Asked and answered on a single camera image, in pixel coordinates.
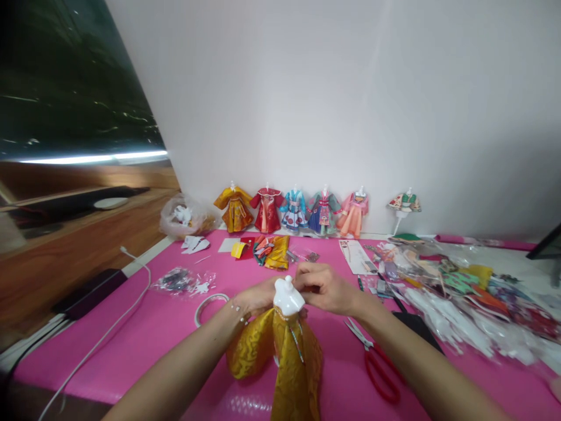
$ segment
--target pink fabric roll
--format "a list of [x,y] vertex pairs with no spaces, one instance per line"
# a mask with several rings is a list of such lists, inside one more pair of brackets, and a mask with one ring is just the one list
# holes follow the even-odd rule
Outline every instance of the pink fabric roll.
[[524,241],[501,241],[501,240],[485,240],[485,239],[475,239],[472,237],[462,237],[462,236],[450,236],[445,234],[439,234],[434,237],[436,241],[441,243],[452,243],[452,244],[479,244],[486,247],[496,247],[498,249],[510,249],[510,250],[521,250],[521,251],[532,251],[536,244],[525,243]]

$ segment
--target pink table mat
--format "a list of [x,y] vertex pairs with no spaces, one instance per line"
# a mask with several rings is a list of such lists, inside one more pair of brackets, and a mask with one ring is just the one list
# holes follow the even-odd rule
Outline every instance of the pink table mat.
[[[201,272],[214,271],[217,288],[212,292],[233,296],[276,274],[259,267],[254,260],[236,261],[229,253],[218,253],[226,237],[226,231],[214,231],[207,237],[210,248],[191,256],[181,254],[180,243],[172,244],[148,264],[153,282],[176,266]],[[374,245],[377,242],[361,240],[363,244]],[[352,275],[336,239],[293,237],[290,243],[319,253],[319,262],[331,264],[358,288],[356,275]],[[193,265],[209,255],[210,258]],[[294,276],[295,272],[296,266],[291,265],[281,275]],[[46,389],[58,389],[84,355],[138,298],[146,283],[147,272],[141,269],[88,315],[24,359],[16,371],[16,379]],[[193,316],[204,298],[196,296],[190,301],[183,301],[149,291],[136,311],[115,328],[74,375],[65,393],[111,404],[117,402],[161,356],[194,331]],[[391,300],[386,301],[386,306],[399,311]],[[415,395],[389,370],[387,372],[401,389],[401,402],[394,406],[378,395],[365,371],[364,348],[344,325],[343,317],[316,308],[308,309],[308,323],[323,349],[324,369],[320,385],[322,419],[429,419]],[[441,346],[456,367],[516,419],[543,421],[561,418],[561,404],[549,392],[545,381],[532,372],[514,364],[491,363],[475,352],[456,357],[445,345]],[[276,372],[276,365],[271,361],[256,377],[236,381],[223,357],[186,417],[269,419]]]

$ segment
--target charging cable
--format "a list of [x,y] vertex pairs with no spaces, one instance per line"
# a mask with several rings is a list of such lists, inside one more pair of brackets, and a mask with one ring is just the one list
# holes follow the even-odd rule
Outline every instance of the charging cable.
[[[125,253],[127,256],[129,256],[130,258],[132,258],[134,261],[138,261],[138,257],[133,256],[132,254],[130,254],[126,248],[124,248],[123,246],[121,246],[121,251],[123,253]],[[119,322],[121,320],[123,320],[123,318],[129,314],[135,307],[136,305],[142,300],[142,298],[145,296],[146,292],[148,292],[148,289],[150,288],[150,285],[152,285],[152,272],[150,271],[150,268],[148,266],[146,266],[144,263],[139,262],[142,266],[144,266],[144,268],[148,271],[148,285],[146,286],[146,288],[144,289],[144,291],[140,294],[140,296],[137,298],[137,300],[134,302],[134,304],[132,304],[131,307],[129,307],[129,309],[127,311],[125,311],[125,313],[123,313],[123,315],[117,319],[117,321],[113,324],[113,326],[111,326],[109,328],[109,330],[107,332],[105,332],[105,334],[101,337],[101,339],[93,346],[93,348],[90,350],[90,352],[88,352],[86,354],[86,356],[84,357],[84,359],[82,359],[82,361],[79,362],[79,364],[76,366],[76,368],[72,371],[72,373],[70,373],[70,375],[66,378],[66,380],[64,381],[64,383],[62,384],[62,386],[60,386],[60,388],[57,390],[57,392],[54,394],[54,396],[51,398],[51,400],[49,401],[49,403],[47,404],[47,406],[45,407],[45,409],[43,409],[43,412],[41,413],[41,416],[39,417],[39,421],[43,421],[43,418],[45,417],[45,414],[47,413],[47,411],[49,410],[49,408],[51,407],[51,405],[53,404],[53,402],[55,401],[55,399],[57,399],[57,396],[59,396],[59,394],[63,391],[63,389],[66,387],[66,385],[68,384],[68,382],[70,381],[70,379],[74,376],[74,374],[76,374],[76,372],[80,369],[80,367],[82,367],[84,365],[84,363],[88,360],[89,356],[91,354],[94,353],[94,351],[98,348],[98,346],[101,344],[101,342],[103,342],[103,340],[107,337],[107,335],[109,333],[111,333],[111,331],[115,328],[115,326],[117,326],[119,324]]]

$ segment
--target gold brocade fabric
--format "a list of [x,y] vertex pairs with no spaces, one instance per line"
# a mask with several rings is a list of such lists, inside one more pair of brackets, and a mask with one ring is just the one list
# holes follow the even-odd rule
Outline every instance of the gold brocade fabric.
[[224,209],[228,205],[228,209],[222,215],[222,220],[226,223],[228,232],[242,231],[253,222],[253,215],[247,209],[250,201],[251,197],[239,187],[234,190],[230,187],[225,188],[214,201],[214,205],[219,209]]
[[323,354],[314,333],[298,314],[284,318],[276,309],[261,314],[230,344],[226,359],[234,378],[243,379],[259,373],[275,354],[279,372],[271,420],[318,421],[317,395]]
[[272,243],[274,244],[274,246],[272,252],[265,259],[266,268],[276,269],[278,271],[288,269],[288,259],[286,258],[286,252],[288,251],[289,242],[290,236],[273,237]]

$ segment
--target yellow doll dress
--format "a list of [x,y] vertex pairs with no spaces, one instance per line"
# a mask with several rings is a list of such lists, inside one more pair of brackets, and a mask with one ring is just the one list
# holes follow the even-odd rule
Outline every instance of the yellow doll dress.
[[323,354],[310,326],[277,308],[253,320],[226,351],[236,379],[259,373],[273,356],[279,359],[271,420],[319,421],[318,386]]
[[250,201],[251,196],[239,187],[225,188],[214,201],[214,205],[219,209],[228,206],[228,210],[222,215],[222,220],[226,223],[229,233],[243,231],[253,222],[253,215],[247,209]]

